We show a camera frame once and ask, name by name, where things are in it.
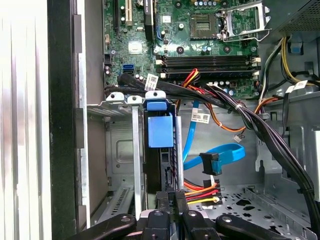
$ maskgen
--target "blue connector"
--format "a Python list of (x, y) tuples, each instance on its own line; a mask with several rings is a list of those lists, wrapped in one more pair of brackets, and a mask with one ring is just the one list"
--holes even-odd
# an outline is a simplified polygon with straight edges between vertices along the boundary
[(134, 70), (135, 65), (134, 64), (123, 64), (122, 69), (123, 69), (123, 71)]

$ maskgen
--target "orange wire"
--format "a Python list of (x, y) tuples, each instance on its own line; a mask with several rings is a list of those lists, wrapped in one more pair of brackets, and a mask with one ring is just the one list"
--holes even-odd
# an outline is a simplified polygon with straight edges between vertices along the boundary
[(202, 190), (204, 189), (203, 187), (200, 187), (200, 186), (193, 186), (187, 182), (184, 182), (184, 185), (189, 188), (189, 189), (192, 189), (192, 190)]
[(192, 191), (192, 192), (187, 192), (185, 194), (185, 196), (190, 196), (190, 195), (193, 195), (193, 194), (200, 194), (200, 193), (203, 193), (203, 192), (206, 192), (208, 190), (213, 190), (215, 187), (217, 186), (217, 183), (215, 183), (213, 186), (211, 187), (207, 187), (207, 188), (204, 188), (204, 189), (201, 189), (201, 190), (198, 190), (198, 191)]

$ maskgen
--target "white label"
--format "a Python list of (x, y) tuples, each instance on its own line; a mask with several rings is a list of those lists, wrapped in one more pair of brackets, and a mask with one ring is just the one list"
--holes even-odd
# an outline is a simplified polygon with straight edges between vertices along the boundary
[(146, 77), (144, 90), (146, 91), (154, 91), (157, 87), (159, 77), (153, 74), (148, 74)]
[(191, 122), (209, 124), (209, 121), (210, 121), (210, 114), (192, 112)]
[(308, 83), (308, 80), (300, 81), (294, 86), (294, 90), (304, 89)]
[(286, 90), (286, 94), (292, 93), (292, 91), (295, 89), (295, 86), (290, 86), (288, 87), (288, 89)]
[(211, 186), (213, 186), (215, 184), (214, 176), (210, 175), (210, 180), (211, 180)]
[(237, 143), (240, 143), (242, 141), (242, 139), (240, 137), (238, 137), (237, 135), (234, 136), (233, 138)]
[(308, 83), (308, 80), (300, 81), (296, 85), (288, 87), (285, 93), (289, 94), (289, 93), (292, 93), (294, 90), (304, 89), (307, 83)]
[(162, 23), (163, 24), (170, 24), (171, 23), (171, 16), (162, 16)]

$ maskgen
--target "pcie slot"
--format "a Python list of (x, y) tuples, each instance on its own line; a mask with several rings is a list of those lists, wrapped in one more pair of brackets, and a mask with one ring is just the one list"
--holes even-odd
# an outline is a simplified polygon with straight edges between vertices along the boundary
[(119, 37), (119, 0), (114, 0), (113, 4), (113, 29)]
[(125, 24), (132, 26), (132, 0), (125, 0)]

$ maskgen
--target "metal bracket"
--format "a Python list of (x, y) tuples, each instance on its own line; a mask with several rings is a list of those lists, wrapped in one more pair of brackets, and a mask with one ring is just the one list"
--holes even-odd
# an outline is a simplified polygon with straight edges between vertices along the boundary
[(167, 99), (166, 93), (164, 91), (147, 91), (145, 93), (146, 100), (163, 100)]
[(143, 103), (143, 98), (141, 96), (129, 96), (127, 99), (128, 105), (141, 105)]
[[(235, 11), (243, 12), (245, 10), (254, 9), (254, 8), (257, 8), (258, 27), (252, 30), (243, 30), (239, 34), (235, 34), (233, 31), (233, 13)], [(266, 6), (263, 6), (263, 3), (261, 0), (256, 2), (251, 2), (248, 4), (243, 4), (240, 6), (234, 6), (226, 10), (223, 10), (221, 14), (221, 17), (224, 19), (223, 21), (224, 29), (221, 32), (222, 40), (225, 43), (247, 41), (247, 40), (257, 40), (258, 42), (261, 42), (270, 34), (270, 31), (271, 31), (271, 29), (266, 28), (267, 23), (271, 20), (270, 16), (266, 16), (266, 13), (269, 13), (269, 12), (270, 12), (270, 9), (267, 8)], [(256, 37), (248, 37), (243, 39), (229, 40), (231, 38), (247, 36), (250, 34), (257, 34), (261, 32), (267, 32), (267, 34), (261, 39), (258, 39)]]
[(282, 166), (275, 160), (272, 160), (272, 154), (267, 145), (257, 138), (257, 158), (255, 161), (255, 171), (259, 172), (260, 161), (263, 161), (264, 172), (266, 174), (282, 173)]
[(263, 194), (254, 193), (248, 188), (245, 188), (245, 193), (248, 195), (249, 201), (254, 201), (264, 209), (268, 209), (268, 212), (272, 217), (277, 218), (285, 223), (288, 230), (292, 229), (296, 233), (300, 234), (301, 239), (318, 239), (317, 235), (307, 228), (310, 226), (309, 222), (299, 218), (297, 215), (279, 205), (275, 201), (267, 198)]
[(122, 92), (113, 92), (105, 100), (109, 104), (125, 104), (125, 95)]

